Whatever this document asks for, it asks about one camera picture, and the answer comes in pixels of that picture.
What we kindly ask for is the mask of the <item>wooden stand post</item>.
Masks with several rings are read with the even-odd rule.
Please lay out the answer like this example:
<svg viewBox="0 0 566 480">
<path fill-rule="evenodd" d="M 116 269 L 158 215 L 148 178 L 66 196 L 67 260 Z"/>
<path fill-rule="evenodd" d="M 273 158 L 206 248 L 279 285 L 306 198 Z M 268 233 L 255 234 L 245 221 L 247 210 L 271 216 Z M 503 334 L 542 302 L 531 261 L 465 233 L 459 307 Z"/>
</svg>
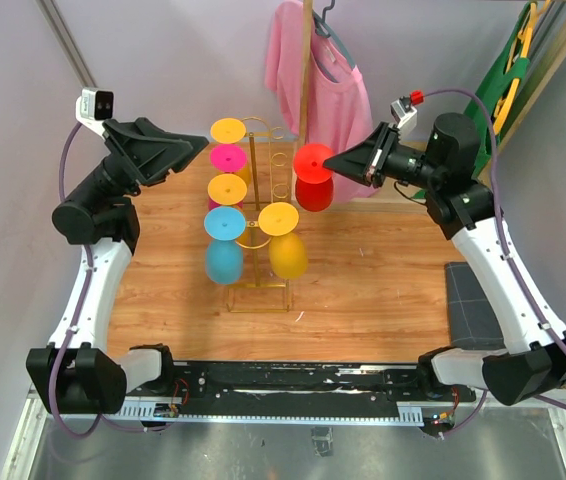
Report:
<svg viewBox="0 0 566 480">
<path fill-rule="evenodd" d="M 310 83 L 310 58 L 311 58 L 311 38 L 313 23 L 313 1 L 303 1 L 303 29 L 302 29 L 302 50 L 301 50 L 301 92 L 299 105 L 299 127 L 296 148 L 302 147 L 306 143 L 307 120 L 308 120 L 308 98 Z"/>
</svg>

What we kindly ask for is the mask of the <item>yellow wine glass front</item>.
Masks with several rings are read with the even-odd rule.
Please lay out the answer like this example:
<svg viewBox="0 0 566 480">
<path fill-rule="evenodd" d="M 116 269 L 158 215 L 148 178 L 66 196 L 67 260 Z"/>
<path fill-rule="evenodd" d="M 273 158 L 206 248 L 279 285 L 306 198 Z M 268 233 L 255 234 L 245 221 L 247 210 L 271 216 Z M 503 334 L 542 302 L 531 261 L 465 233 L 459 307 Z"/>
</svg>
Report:
<svg viewBox="0 0 566 480">
<path fill-rule="evenodd" d="M 259 228 L 270 237 L 268 254 L 275 275 L 284 280 L 302 276 L 308 267 L 305 245 L 295 233 L 298 210 L 286 202 L 266 206 L 259 214 Z"/>
</svg>

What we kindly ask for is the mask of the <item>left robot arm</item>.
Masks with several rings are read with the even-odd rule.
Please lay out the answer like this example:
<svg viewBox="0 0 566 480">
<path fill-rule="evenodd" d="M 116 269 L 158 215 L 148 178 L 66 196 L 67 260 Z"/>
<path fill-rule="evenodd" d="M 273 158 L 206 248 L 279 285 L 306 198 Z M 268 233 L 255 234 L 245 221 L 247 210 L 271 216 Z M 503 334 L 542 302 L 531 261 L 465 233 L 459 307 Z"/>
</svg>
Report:
<svg viewBox="0 0 566 480">
<path fill-rule="evenodd" d="M 163 396 L 176 386 L 167 346 L 134 347 L 115 360 L 106 353 L 107 333 L 140 237 L 134 197 L 182 172 L 209 141 L 166 132 L 145 117 L 77 125 L 101 137 L 109 153 L 52 213 L 55 229 L 82 254 L 66 309 L 47 345 L 29 351 L 26 370 L 49 413 L 100 417 L 118 412 L 139 387 Z"/>
</svg>

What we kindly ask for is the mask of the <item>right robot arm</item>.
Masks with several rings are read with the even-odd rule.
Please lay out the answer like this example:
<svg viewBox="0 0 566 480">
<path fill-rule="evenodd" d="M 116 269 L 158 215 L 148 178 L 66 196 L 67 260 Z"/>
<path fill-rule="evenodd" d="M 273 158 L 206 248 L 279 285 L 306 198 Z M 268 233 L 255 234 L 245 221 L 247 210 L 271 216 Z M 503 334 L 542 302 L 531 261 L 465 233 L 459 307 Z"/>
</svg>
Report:
<svg viewBox="0 0 566 480">
<path fill-rule="evenodd" d="M 504 343 L 497 350 L 443 347 L 422 355 L 418 392 L 437 400 L 452 385 L 464 385 L 511 406 L 565 386 L 566 325 L 517 258 L 492 191 L 472 177 L 480 146 L 474 122 L 461 113 L 439 115 L 423 151 L 399 137 L 396 127 L 382 122 L 362 143 L 323 165 L 365 186 L 391 178 L 424 190 L 428 215 L 474 273 Z"/>
</svg>

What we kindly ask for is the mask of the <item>dark grey grid mat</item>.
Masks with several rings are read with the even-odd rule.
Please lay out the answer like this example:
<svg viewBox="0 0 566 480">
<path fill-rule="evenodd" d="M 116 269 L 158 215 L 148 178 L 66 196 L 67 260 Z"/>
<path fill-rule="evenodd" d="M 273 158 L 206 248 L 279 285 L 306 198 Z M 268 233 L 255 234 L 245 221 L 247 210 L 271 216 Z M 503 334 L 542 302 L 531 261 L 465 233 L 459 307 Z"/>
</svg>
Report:
<svg viewBox="0 0 566 480">
<path fill-rule="evenodd" d="M 451 345 L 464 350 L 500 350 L 503 335 L 476 276 L 465 262 L 444 267 Z"/>
</svg>

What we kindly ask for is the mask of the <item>grey clothes hanger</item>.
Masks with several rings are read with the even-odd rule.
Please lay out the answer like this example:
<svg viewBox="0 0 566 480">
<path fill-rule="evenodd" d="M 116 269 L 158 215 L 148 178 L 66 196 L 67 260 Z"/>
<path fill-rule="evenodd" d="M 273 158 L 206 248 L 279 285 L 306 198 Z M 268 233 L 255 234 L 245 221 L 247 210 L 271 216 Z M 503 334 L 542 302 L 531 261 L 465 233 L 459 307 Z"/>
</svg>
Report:
<svg viewBox="0 0 566 480">
<path fill-rule="evenodd" d="M 360 77 L 356 62 L 343 41 L 327 23 L 327 13 L 335 4 L 335 1 L 331 1 L 321 13 L 312 14 L 311 60 L 320 75 L 329 83 L 352 84 Z"/>
</svg>

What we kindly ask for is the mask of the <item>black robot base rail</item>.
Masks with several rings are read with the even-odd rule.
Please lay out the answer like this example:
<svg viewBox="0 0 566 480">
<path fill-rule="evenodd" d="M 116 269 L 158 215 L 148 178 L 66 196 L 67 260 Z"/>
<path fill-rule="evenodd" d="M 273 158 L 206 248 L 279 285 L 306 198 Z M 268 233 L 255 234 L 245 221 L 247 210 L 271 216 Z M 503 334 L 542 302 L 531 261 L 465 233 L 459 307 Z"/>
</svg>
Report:
<svg viewBox="0 0 566 480">
<path fill-rule="evenodd" d="M 427 392 L 414 363 L 177 361 L 163 393 L 138 387 L 116 420 L 421 426 L 471 404 L 464 386 Z"/>
</svg>

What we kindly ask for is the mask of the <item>yellow clothes hanger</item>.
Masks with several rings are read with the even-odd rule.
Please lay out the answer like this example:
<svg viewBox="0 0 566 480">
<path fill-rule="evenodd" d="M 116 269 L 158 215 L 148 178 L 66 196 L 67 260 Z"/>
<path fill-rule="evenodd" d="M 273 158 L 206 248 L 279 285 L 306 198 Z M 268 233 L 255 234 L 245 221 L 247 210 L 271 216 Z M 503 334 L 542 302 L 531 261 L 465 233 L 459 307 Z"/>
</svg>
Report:
<svg viewBox="0 0 566 480">
<path fill-rule="evenodd" d="M 512 109 L 516 93 L 526 75 L 530 60 L 530 50 L 534 31 L 540 19 L 545 16 L 552 1 L 530 1 L 524 7 L 512 41 L 505 65 L 504 75 L 509 81 L 504 93 L 496 103 L 493 111 L 494 131 L 499 135 Z"/>
</svg>

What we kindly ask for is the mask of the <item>red plastic wine glass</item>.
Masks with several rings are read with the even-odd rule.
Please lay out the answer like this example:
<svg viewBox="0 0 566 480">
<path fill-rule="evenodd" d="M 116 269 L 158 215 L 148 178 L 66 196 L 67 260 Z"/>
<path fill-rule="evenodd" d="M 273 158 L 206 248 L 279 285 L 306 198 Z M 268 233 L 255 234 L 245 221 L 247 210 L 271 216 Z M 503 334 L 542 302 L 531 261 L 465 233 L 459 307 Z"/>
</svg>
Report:
<svg viewBox="0 0 566 480">
<path fill-rule="evenodd" d="M 333 151 L 320 143 L 310 143 L 295 154 L 295 197 L 299 205 L 310 212 L 327 209 L 333 200 L 333 172 L 323 166 Z"/>
</svg>

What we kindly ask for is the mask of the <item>pink plastic wine glass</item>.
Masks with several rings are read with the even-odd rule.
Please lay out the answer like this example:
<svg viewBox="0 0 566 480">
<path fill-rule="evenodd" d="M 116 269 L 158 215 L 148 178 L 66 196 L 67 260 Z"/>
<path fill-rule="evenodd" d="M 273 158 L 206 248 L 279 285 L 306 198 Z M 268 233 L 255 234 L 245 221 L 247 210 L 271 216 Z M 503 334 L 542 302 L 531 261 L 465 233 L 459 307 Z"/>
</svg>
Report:
<svg viewBox="0 0 566 480">
<path fill-rule="evenodd" d="M 210 162 L 222 172 L 235 173 L 246 166 L 247 155 L 235 144 L 219 144 L 211 150 Z"/>
</svg>

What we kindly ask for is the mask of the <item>yellow wine glass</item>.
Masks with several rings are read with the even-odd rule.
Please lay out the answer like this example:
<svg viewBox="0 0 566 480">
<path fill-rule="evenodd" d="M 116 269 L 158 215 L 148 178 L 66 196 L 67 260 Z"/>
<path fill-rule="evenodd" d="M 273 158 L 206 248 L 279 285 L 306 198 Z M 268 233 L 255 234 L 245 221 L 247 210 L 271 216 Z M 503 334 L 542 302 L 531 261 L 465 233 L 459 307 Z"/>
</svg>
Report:
<svg viewBox="0 0 566 480">
<path fill-rule="evenodd" d="M 234 144 L 246 134 L 245 124 L 237 118 L 226 117 L 213 123 L 210 128 L 212 139 L 219 144 Z"/>
<path fill-rule="evenodd" d="M 295 233 L 298 210 L 286 202 L 266 206 L 259 214 L 259 228 L 270 237 L 268 254 L 275 275 L 284 280 L 302 276 L 308 267 L 305 245 Z"/>
<path fill-rule="evenodd" d="M 224 173 L 210 180 L 207 193 L 216 204 L 204 219 L 207 234 L 218 241 L 237 240 L 247 224 L 242 211 L 236 208 L 247 195 L 247 184 L 237 175 Z"/>
</svg>

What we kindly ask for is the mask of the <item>blue plastic wine glass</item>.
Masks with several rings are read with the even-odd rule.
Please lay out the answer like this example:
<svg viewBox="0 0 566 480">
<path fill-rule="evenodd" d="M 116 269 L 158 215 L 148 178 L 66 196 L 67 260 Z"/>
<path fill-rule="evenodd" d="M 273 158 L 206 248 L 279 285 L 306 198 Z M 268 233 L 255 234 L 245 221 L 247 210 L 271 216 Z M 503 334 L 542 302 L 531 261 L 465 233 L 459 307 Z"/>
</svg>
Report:
<svg viewBox="0 0 566 480">
<path fill-rule="evenodd" d="M 208 212 L 204 228 L 211 238 L 205 254 L 205 270 L 216 284 L 236 283 L 243 272 L 242 247 L 236 240 L 245 232 L 244 215 L 234 207 L 220 206 Z"/>
</svg>

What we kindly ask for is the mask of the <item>green t-shirt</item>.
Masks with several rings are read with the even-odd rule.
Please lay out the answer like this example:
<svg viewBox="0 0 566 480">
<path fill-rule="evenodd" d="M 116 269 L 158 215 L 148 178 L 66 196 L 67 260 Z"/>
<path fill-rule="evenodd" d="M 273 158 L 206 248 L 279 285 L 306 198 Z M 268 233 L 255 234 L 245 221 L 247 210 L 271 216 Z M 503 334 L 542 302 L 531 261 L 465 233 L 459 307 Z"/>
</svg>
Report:
<svg viewBox="0 0 566 480">
<path fill-rule="evenodd" d="M 490 70 L 483 78 L 475 95 L 483 102 L 484 106 L 490 113 L 490 120 L 493 124 L 493 111 L 496 103 L 506 90 L 509 81 L 504 75 L 505 65 L 510 49 L 510 45 L 514 40 L 514 30 L 512 31 L 505 47 L 492 64 Z M 473 176 L 477 178 L 481 171 L 485 168 L 491 156 L 491 140 L 489 134 L 488 122 L 483 115 L 481 109 L 474 101 L 470 101 L 466 107 L 464 114 L 469 116 L 475 123 L 477 131 L 481 135 L 481 146 L 474 162 Z"/>
</svg>

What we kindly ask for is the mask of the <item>pink t-shirt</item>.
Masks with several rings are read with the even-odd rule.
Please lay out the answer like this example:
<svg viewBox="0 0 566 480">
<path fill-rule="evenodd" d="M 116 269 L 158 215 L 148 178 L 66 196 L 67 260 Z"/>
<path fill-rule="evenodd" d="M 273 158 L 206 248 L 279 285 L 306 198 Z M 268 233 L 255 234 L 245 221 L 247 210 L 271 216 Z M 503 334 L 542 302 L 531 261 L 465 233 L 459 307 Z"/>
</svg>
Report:
<svg viewBox="0 0 566 480">
<path fill-rule="evenodd" d="M 300 1 L 278 5 L 265 61 L 264 84 L 274 93 L 285 125 L 294 135 L 299 127 L 302 17 Z M 320 75 L 310 58 L 306 140 L 341 153 L 365 140 L 372 130 L 371 107 L 361 72 L 355 83 L 332 84 Z"/>
</svg>

